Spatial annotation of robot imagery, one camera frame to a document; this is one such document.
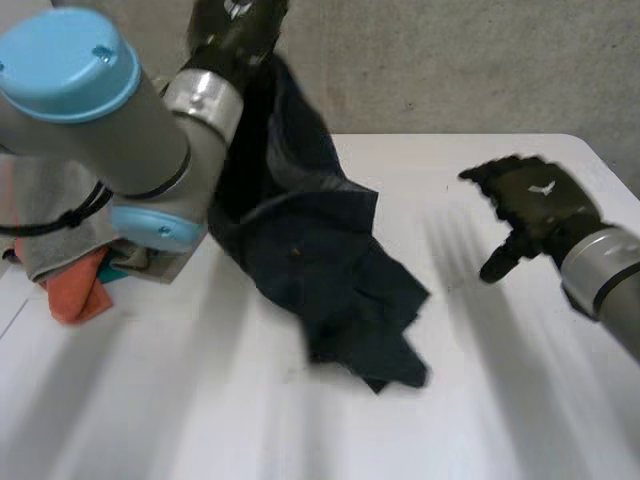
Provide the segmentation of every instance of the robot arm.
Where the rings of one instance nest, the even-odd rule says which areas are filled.
[[[504,278],[520,258],[551,256],[571,305],[599,322],[640,362],[640,239],[607,225],[560,166],[508,157],[460,174],[478,184],[513,231],[480,272]]]
[[[286,10],[286,0],[199,0],[192,57],[164,101],[106,18],[77,8],[30,18],[0,37],[0,145],[83,164],[113,191],[111,221],[124,238],[188,251],[245,86],[271,55]],[[203,22],[205,13],[228,21]]]

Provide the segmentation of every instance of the white tabletop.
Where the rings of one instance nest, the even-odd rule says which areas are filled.
[[[378,397],[337,368],[309,370],[294,318],[210,239],[170,287],[109,285],[116,307],[80,329],[52,320],[12,267],[0,279],[0,478],[640,478],[640,368],[570,310],[549,260],[480,284],[508,230],[456,175],[543,154],[640,233],[635,197],[570,136],[335,140],[347,174],[381,192],[377,238],[433,293],[408,331],[429,387]]]

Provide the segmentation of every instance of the gray wall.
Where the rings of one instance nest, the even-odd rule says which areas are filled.
[[[281,49],[332,131],[569,133],[640,195],[639,0],[291,1]],[[67,3],[153,76],[184,59],[190,0]]]

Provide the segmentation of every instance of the red towel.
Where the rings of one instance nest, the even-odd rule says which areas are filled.
[[[49,310],[58,322],[80,325],[113,306],[111,297],[96,278],[107,253],[109,247],[100,248],[40,284],[49,294]],[[16,242],[16,255],[20,258],[20,241]]]

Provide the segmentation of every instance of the dark navy fabric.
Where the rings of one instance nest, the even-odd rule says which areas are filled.
[[[342,171],[322,118],[273,58],[245,111],[209,230],[258,289],[300,319],[313,363],[338,363],[376,392],[426,383],[403,336],[426,289],[372,237],[378,195]]]

